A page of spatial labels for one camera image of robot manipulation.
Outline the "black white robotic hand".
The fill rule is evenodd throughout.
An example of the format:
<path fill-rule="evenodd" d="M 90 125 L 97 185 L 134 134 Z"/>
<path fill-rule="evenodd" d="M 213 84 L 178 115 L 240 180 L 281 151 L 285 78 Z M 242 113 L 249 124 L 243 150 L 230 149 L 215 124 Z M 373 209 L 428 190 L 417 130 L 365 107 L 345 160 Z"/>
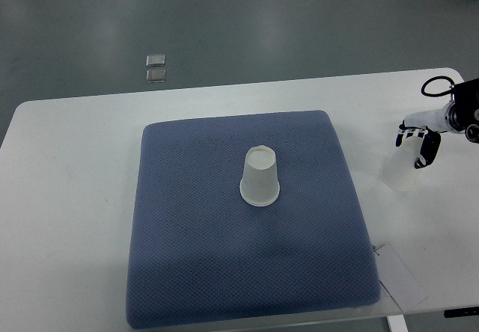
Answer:
<path fill-rule="evenodd" d="M 441 109 L 409 114 L 398 127 L 395 145 L 400 147 L 408 138 L 420 138 L 421 146 L 413 166 L 416 170 L 422 169 L 435 161 L 442 142 L 441 134 L 448 131 L 446 114 Z"/>

